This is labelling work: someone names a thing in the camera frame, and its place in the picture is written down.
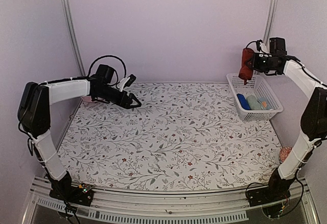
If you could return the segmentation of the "dark red towel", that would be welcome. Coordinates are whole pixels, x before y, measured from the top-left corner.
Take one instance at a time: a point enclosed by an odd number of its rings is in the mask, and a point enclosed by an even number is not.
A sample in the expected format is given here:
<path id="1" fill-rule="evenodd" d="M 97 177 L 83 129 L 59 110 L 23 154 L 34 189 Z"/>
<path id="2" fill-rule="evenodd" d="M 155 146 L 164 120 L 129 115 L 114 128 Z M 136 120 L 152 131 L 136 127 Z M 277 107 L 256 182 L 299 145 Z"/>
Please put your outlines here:
<path id="1" fill-rule="evenodd" d="M 253 69 L 251 67 L 253 56 L 253 49 L 246 47 L 242 50 L 242 60 L 241 69 L 239 71 L 239 78 L 244 81 L 244 85 L 247 85 L 248 81 L 250 81 L 253 76 Z"/>

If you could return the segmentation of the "white plastic basket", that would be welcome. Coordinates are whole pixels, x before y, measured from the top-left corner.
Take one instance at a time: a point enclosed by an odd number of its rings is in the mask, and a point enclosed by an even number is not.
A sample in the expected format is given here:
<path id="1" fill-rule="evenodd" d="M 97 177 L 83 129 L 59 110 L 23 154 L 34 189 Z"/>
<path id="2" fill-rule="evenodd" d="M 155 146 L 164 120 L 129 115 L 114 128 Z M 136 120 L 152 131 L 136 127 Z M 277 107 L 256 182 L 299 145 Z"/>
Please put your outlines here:
<path id="1" fill-rule="evenodd" d="M 282 104 L 262 76 L 254 75 L 246 84 L 237 73 L 229 73 L 226 77 L 241 120 L 270 120 L 283 111 Z"/>

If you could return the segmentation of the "blue patterned towel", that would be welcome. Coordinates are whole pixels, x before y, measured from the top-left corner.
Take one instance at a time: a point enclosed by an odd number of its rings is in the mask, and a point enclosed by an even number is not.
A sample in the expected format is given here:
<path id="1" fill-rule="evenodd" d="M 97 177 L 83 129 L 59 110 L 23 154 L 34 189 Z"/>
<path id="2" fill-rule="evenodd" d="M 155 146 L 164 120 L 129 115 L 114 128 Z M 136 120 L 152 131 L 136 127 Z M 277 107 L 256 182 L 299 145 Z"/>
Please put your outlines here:
<path id="1" fill-rule="evenodd" d="M 273 110 L 273 108 L 270 106 L 266 98 L 260 97 L 258 98 L 258 102 L 261 104 L 263 110 L 268 110 L 268 111 Z"/>

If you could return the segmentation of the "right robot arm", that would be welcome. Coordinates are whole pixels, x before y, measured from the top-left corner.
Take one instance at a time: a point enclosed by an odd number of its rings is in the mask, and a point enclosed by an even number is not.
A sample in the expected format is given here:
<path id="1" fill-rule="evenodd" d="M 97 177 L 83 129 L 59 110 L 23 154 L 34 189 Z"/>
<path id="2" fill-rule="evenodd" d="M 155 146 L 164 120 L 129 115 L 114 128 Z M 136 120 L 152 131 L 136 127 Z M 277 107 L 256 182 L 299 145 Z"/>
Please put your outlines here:
<path id="1" fill-rule="evenodd" d="M 267 76 L 285 75 L 308 98 L 297 141 L 286 160 L 272 173 L 264 191 L 266 200 L 274 202 L 288 191 L 313 150 L 326 140 L 326 84 L 308 71 L 298 58 L 287 54 L 283 38 L 271 38 L 270 44 L 271 53 L 262 40 L 256 41 L 258 51 L 250 59 L 249 68 Z"/>

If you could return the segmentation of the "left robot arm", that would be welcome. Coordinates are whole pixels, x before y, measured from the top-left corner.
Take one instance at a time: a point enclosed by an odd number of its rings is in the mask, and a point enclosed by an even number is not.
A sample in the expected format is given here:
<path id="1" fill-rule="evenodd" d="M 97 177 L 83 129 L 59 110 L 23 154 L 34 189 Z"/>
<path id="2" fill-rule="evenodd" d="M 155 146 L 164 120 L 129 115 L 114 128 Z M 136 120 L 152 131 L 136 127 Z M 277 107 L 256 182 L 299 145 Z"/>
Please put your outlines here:
<path id="1" fill-rule="evenodd" d="M 99 65 L 89 77 L 75 77 L 50 82 L 28 82 L 25 85 L 18 108 L 18 128 L 28 135 L 32 150 L 46 169 L 52 189 L 66 201 L 76 196 L 72 179 L 61 163 L 51 136 L 51 105 L 78 97 L 89 96 L 92 101 L 113 103 L 125 109 L 138 108 L 142 104 L 133 93 L 125 91 L 135 80 L 131 74 L 118 84 L 111 85 L 113 68 Z"/>

